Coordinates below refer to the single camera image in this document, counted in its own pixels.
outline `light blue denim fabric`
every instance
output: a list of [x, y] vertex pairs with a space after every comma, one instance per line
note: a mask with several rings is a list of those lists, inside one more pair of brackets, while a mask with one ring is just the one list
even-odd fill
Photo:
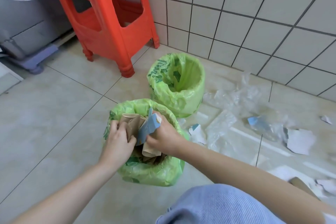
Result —
[[252, 196], [224, 184], [189, 189], [156, 223], [284, 224]]

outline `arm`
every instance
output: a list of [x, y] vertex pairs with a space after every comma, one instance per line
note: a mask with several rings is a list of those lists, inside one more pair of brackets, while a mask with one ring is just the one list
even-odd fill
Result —
[[16, 218], [12, 224], [73, 223], [97, 191], [116, 173], [131, 155], [137, 140], [126, 138], [126, 123], [117, 129], [111, 122], [110, 135], [98, 164]]
[[322, 213], [336, 215], [329, 205], [266, 171], [185, 140], [162, 120], [153, 137], [147, 138], [151, 147], [188, 162], [214, 183], [250, 194], [284, 222], [324, 224]]

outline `filled trash can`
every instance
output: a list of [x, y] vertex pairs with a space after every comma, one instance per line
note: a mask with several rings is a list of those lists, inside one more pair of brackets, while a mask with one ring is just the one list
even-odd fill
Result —
[[[189, 139], [187, 133], [181, 129], [174, 114], [167, 107], [150, 99], [137, 99], [117, 104], [110, 111], [110, 117], [104, 133], [104, 141], [109, 136], [112, 120], [120, 120], [123, 113], [137, 113], [146, 116], [150, 107], [164, 115], [178, 133], [187, 140]], [[184, 161], [178, 158], [166, 155], [159, 163], [146, 163], [143, 158], [136, 156], [133, 151], [131, 157], [118, 170], [118, 173], [124, 181], [168, 187], [176, 183], [183, 172], [183, 168]]]
[[147, 79], [152, 100], [178, 118], [197, 111], [204, 94], [205, 71], [201, 62], [186, 53], [169, 53], [150, 68]]

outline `person's left hand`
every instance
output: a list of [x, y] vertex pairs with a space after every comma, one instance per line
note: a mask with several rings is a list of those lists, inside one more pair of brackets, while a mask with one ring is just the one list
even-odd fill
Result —
[[99, 158], [99, 164], [116, 170], [126, 163], [137, 142], [134, 136], [131, 136], [130, 141], [127, 142], [126, 122], [122, 122], [119, 128], [118, 124], [117, 120], [111, 121], [110, 134]]

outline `person's left arm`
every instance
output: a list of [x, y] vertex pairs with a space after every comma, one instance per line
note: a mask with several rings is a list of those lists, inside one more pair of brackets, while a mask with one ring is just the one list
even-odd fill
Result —
[[12, 224], [73, 223], [91, 198], [128, 160], [136, 142], [135, 137], [127, 142], [125, 122], [118, 128], [118, 122], [112, 120], [111, 131], [99, 162], [61, 190], [21, 214]]

